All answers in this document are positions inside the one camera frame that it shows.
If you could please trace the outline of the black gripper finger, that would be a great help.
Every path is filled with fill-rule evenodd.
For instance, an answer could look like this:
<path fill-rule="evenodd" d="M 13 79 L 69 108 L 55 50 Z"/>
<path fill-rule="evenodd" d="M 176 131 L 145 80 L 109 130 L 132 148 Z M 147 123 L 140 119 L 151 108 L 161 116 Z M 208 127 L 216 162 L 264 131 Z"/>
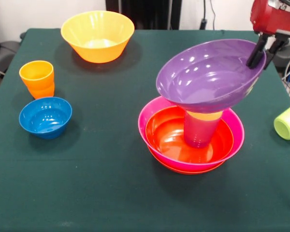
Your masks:
<path fill-rule="evenodd" d="M 289 42 L 289 38 L 276 38 L 269 49 L 266 50 L 266 63 L 264 70 L 267 69 L 277 52 Z"/>
<path fill-rule="evenodd" d="M 263 50 L 266 45 L 266 34 L 260 34 L 258 42 L 249 56 L 246 65 L 250 69 L 254 69 L 263 58 Z"/>

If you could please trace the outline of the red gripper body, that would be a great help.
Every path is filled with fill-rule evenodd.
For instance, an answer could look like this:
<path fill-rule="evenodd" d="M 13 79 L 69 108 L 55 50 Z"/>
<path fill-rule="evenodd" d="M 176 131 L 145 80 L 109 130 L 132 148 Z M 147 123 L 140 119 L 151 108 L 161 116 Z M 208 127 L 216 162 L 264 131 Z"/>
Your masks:
<path fill-rule="evenodd" d="M 290 36 L 290 0 L 254 0 L 250 21 L 256 33 Z"/>

